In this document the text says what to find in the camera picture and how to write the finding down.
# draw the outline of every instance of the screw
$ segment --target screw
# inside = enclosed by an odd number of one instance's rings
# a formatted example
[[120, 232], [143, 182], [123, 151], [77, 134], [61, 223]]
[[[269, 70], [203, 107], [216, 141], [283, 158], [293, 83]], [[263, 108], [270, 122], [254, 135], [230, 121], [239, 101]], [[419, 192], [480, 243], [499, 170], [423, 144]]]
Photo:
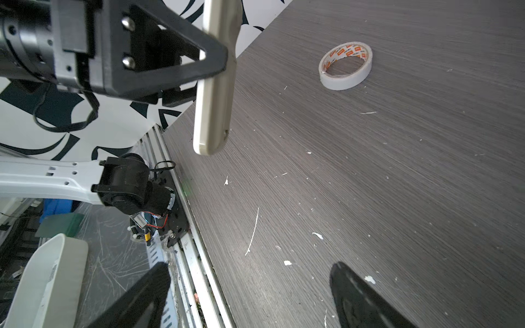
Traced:
[[135, 31], [135, 22], [128, 16], [124, 16], [120, 21], [122, 26], [130, 32]]
[[126, 56], [122, 58], [122, 63], [127, 69], [135, 69], [135, 59], [133, 57]]

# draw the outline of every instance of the masking tape roll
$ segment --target masking tape roll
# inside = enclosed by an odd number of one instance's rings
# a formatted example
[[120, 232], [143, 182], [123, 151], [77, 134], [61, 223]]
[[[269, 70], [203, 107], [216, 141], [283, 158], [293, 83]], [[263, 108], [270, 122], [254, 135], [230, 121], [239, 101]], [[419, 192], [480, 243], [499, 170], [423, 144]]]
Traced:
[[[354, 73], [346, 75], [330, 75], [327, 69], [339, 59], [345, 57], [359, 57], [364, 60], [363, 65]], [[348, 42], [330, 50], [319, 63], [319, 77], [321, 83], [330, 90], [346, 90], [355, 87], [370, 73], [372, 69], [372, 49], [362, 42]]]

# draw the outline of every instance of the gray wooden table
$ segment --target gray wooden table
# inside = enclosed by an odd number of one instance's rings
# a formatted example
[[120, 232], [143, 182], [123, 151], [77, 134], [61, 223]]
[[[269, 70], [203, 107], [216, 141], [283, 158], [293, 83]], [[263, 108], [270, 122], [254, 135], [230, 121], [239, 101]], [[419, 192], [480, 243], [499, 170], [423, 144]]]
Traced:
[[[337, 327], [338, 260], [420, 327], [522, 326], [524, 7], [294, 0], [239, 58], [225, 149], [194, 154], [193, 109], [164, 133], [239, 327]], [[372, 71], [327, 90], [348, 41]]]

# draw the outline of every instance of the black cable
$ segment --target black cable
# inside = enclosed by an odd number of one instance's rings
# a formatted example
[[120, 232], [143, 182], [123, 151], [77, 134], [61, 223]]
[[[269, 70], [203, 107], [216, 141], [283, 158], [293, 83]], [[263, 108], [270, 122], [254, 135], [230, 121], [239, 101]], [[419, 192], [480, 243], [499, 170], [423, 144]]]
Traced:
[[11, 216], [11, 215], [7, 215], [7, 214], [2, 213], [2, 212], [0, 212], [0, 214], [5, 215], [7, 217], [14, 217], [15, 219], [26, 219], [26, 218], [31, 218], [32, 217], [32, 216]]
[[[159, 165], [161, 163], [171, 163], [171, 164], [173, 164], [173, 166], [157, 168], [157, 165]], [[157, 179], [157, 172], [173, 170], [176, 165], [177, 164], [175, 164], [175, 162], [173, 162], [173, 161], [162, 161], [162, 162], [158, 162], [157, 164], [155, 164], [155, 166], [153, 168], [151, 168], [150, 171], [154, 173], [154, 177], [155, 177], [155, 179]]]
[[100, 103], [97, 100], [97, 97], [92, 92], [89, 91], [83, 91], [82, 93], [84, 96], [86, 96], [86, 100], [91, 105], [91, 112], [88, 115], [88, 118], [83, 122], [77, 122], [72, 124], [66, 124], [63, 126], [45, 126], [42, 123], [38, 121], [38, 111], [40, 110], [40, 107], [46, 102], [47, 93], [49, 92], [49, 87], [51, 86], [51, 83], [48, 83], [46, 86], [46, 90], [44, 91], [44, 94], [42, 94], [42, 98], [38, 102], [38, 104], [35, 107], [35, 111], [33, 112], [33, 120], [35, 123], [41, 127], [42, 129], [49, 131], [49, 132], [57, 132], [57, 133], [63, 133], [63, 132], [73, 132], [73, 131], [79, 131], [84, 129], [89, 125], [89, 123], [93, 122], [98, 117], [98, 109], [100, 107]]

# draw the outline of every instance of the white container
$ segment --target white container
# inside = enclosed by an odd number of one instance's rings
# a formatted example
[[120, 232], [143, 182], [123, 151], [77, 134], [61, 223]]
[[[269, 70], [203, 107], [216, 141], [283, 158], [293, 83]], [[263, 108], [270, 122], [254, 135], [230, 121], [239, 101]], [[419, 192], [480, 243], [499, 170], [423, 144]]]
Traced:
[[58, 234], [38, 248], [22, 274], [5, 328], [72, 328], [88, 244]]

